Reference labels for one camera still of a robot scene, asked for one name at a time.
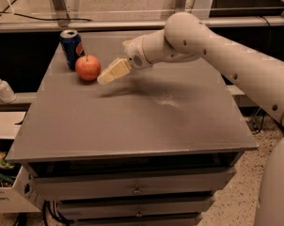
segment can lid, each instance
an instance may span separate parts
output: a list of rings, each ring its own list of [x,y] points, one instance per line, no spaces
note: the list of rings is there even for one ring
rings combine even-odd
[[[60,37],[64,39],[73,38],[78,34],[78,32],[74,29],[64,30],[60,33]]]

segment floor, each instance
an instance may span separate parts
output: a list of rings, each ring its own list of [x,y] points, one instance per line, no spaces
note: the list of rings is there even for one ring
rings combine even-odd
[[[116,5],[121,6],[126,10],[131,8],[130,12],[132,19],[143,19],[146,13],[134,12],[142,9],[148,9],[150,14],[158,15],[154,12],[160,6],[170,6],[172,0],[118,0],[117,4],[110,1],[113,0],[82,0],[81,8],[88,10],[89,6],[94,5],[94,10],[91,13],[93,19],[104,20],[104,14],[111,15],[110,18],[119,19],[125,17],[124,12],[109,12],[110,9],[116,8]],[[0,0],[0,11],[8,5],[7,0]],[[49,0],[17,0],[13,3],[16,12],[30,14],[31,16],[51,17],[51,6]],[[81,15],[87,16],[86,11],[81,10]],[[0,22],[30,22],[31,19],[23,17],[13,17],[11,15],[3,15]],[[242,120],[247,120],[248,117],[242,117]],[[251,226],[253,225],[254,216],[256,212],[256,203],[260,188],[260,180],[268,155],[277,145],[279,140],[284,136],[284,130],[270,117],[265,117],[264,124],[261,131],[254,135],[255,140],[259,145],[259,149],[254,152],[247,152],[238,161],[235,168],[237,173],[234,178],[228,183],[226,188],[218,191],[215,194],[216,202],[210,210],[203,214],[203,220],[198,224],[199,226]],[[0,214],[0,225],[11,226],[17,214]],[[48,216],[48,223],[51,226],[60,225]],[[44,225],[41,215],[28,214],[27,225]]]

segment speckled floor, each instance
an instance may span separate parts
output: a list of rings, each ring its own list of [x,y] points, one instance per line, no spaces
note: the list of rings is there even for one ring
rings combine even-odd
[[[20,0],[15,7],[20,10],[23,4],[31,5],[33,0]],[[0,0],[0,8],[7,5]],[[253,225],[256,203],[259,194],[260,180],[268,155],[283,137],[284,131],[270,117],[266,117],[262,130],[254,136],[259,149],[245,153],[235,168],[237,173],[222,191],[215,193],[216,202],[210,210],[203,214],[199,226],[251,226]],[[0,225],[12,226],[16,214],[0,214]],[[48,217],[50,226],[61,225]],[[44,225],[41,214],[28,214],[27,225]]]

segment apple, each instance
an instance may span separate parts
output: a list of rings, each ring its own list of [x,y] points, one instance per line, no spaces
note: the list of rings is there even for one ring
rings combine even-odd
[[[81,79],[93,81],[101,73],[102,67],[96,57],[92,55],[85,55],[76,60],[75,70]]]

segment drawer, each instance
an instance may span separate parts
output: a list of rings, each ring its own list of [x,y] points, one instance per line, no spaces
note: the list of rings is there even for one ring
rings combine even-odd
[[[192,193],[180,195],[155,195],[92,200],[89,202],[60,203],[58,211],[67,219],[122,218],[155,215],[184,214],[207,211],[213,197],[196,197]]]
[[[46,201],[65,201],[215,191],[234,174],[235,168],[182,169],[35,178],[30,183]]]
[[[193,226],[201,221],[200,214],[155,216],[144,218],[79,220],[76,226]]]

